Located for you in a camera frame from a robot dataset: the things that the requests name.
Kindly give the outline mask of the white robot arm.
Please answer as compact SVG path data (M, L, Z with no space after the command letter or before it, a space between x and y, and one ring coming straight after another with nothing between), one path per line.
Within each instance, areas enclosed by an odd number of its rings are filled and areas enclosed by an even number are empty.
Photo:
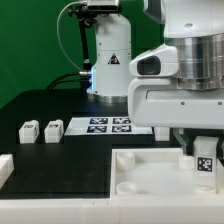
M128 106L133 124L168 128L186 154L212 157L224 129L224 0L143 0L164 26L163 43L133 58L112 0L88 0L97 13L98 57L88 93Z

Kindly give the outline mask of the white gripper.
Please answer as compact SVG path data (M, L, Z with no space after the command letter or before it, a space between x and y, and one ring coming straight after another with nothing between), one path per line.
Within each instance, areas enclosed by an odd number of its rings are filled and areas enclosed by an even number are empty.
M190 91L176 89L171 79L135 78L128 90L128 114L136 126L170 127L187 154L183 129L224 129L224 89ZM224 157L224 139L216 147Z

